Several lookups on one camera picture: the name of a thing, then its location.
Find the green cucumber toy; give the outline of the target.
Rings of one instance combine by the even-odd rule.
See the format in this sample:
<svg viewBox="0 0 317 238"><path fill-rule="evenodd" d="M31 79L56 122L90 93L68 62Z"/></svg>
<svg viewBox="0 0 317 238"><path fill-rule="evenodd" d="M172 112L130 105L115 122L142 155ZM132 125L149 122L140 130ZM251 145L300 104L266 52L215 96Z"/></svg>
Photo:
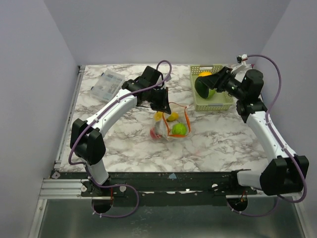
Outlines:
<svg viewBox="0 0 317 238"><path fill-rule="evenodd" d="M156 121L160 121L160 120L162 119L162 116L163 116L163 112L156 112L156 113L154 114L154 119L155 119Z"/></svg>

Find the clear zip bag orange zipper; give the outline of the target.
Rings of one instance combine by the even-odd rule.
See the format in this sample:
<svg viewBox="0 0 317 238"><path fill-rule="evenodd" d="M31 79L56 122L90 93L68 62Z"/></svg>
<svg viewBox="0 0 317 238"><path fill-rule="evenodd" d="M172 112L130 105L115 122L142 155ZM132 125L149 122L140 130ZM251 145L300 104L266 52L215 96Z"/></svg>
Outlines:
<svg viewBox="0 0 317 238"><path fill-rule="evenodd" d="M189 119L189 116L188 116L188 112L187 112L188 109L190 108L190 105L178 104L178 103L175 103L175 102L171 102L171 103L169 103L169 106L170 106L170 109L171 109L171 113L172 112L178 113L179 114L179 118L178 118L178 120L175 120L175 121L172 121L172 122L167 122L166 119L168 118L168 116L170 114L163 113L163 116L162 116L161 120L164 121L164 123L166 124L166 126L169 127L169 130L170 130L170 132L168 134L168 139L165 139L165 140L171 141L171 140L175 140L175 139L186 138L191 133L191 122L190 122L190 119ZM153 115L152 122L153 123L152 123L152 126L151 126L150 130L154 127L155 122L157 122L154 119L154 115ZM183 124L186 125L186 127L187 127L186 135L173 135L172 134L172 127L175 124L177 124L177 123L183 123Z"/></svg>

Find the peach toy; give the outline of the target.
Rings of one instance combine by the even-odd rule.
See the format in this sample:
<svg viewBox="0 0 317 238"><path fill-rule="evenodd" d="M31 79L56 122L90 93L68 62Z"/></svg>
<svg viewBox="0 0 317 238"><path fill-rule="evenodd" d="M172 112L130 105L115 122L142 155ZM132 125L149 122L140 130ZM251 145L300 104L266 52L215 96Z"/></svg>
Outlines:
<svg viewBox="0 0 317 238"><path fill-rule="evenodd" d="M157 134L154 128L150 130L150 136L154 140L161 139L161 135Z"/></svg>

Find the grey oyster mushroom toy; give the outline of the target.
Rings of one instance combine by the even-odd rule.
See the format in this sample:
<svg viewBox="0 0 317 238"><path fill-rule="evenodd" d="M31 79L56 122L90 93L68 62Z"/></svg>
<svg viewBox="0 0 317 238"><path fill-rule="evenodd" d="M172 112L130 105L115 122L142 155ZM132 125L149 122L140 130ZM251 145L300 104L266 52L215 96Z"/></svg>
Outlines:
<svg viewBox="0 0 317 238"><path fill-rule="evenodd" d="M168 134L170 132L169 127L166 126L164 121L157 121L153 127L157 134L161 135L161 139L168 139Z"/></svg>

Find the yellow banana toy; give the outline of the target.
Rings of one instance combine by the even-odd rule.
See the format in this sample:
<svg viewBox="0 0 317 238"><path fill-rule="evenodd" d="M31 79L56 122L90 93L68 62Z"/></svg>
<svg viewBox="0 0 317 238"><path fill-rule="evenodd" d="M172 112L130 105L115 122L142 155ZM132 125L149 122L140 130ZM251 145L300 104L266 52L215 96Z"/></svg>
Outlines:
<svg viewBox="0 0 317 238"><path fill-rule="evenodd" d="M179 114L176 113L176 112L172 112L168 118L166 119L167 122L172 122L172 121L175 121L175 120L178 120L179 118Z"/></svg>

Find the green cabbage toy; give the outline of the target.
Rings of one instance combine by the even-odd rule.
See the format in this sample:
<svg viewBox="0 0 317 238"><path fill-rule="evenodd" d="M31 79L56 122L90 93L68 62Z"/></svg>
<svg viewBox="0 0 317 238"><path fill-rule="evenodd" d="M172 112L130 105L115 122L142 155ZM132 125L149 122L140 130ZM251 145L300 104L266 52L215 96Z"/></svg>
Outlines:
<svg viewBox="0 0 317 238"><path fill-rule="evenodd" d="M201 98L210 99L211 97L214 96L216 91L214 89L210 89L206 84L204 84L202 78L203 78L202 76L199 76L195 80L195 84L194 84L195 90Z"/></svg>

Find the small bright green vegetable toy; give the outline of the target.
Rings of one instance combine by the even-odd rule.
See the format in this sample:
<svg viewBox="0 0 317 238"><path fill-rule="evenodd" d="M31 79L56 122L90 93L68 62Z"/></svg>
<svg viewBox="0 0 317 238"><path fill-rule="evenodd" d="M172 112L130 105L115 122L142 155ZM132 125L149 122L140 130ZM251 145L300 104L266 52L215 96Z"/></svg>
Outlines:
<svg viewBox="0 0 317 238"><path fill-rule="evenodd" d="M177 123L172 127L172 134L173 135L186 135L187 127L183 123Z"/></svg>

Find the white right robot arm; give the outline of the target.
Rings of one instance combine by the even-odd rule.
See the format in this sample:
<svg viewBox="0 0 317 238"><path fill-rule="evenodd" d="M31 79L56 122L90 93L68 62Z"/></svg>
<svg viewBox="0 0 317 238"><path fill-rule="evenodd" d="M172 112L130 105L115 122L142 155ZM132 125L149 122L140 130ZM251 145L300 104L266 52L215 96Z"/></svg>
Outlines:
<svg viewBox="0 0 317 238"><path fill-rule="evenodd" d="M246 186L263 191L266 195L307 193L305 182L309 161L289 148L270 119L268 109L260 99L264 85L263 74L250 69L239 82L232 69L224 67L219 72L220 91L237 99L236 109L244 123L253 131L266 154L268 164L259 171L241 170L228 181L228 189L239 194Z"/></svg>

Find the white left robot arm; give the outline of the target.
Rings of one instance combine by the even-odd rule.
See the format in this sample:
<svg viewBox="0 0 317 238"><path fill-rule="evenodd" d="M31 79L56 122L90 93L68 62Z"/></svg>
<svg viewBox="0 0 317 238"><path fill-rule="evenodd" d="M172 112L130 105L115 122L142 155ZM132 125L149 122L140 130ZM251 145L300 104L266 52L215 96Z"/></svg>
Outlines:
<svg viewBox="0 0 317 238"><path fill-rule="evenodd" d="M71 128L70 155L81 159L86 172L93 180L93 191L99 196L109 192L109 174L103 163L106 153L104 137L110 128L128 111L144 102L155 111L153 137L184 138L191 131L186 106L168 100L166 82L171 73L163 75L158 67L147 66L136 79L124 81L121 89L96 114L86 120L76 119Z"/></svg>

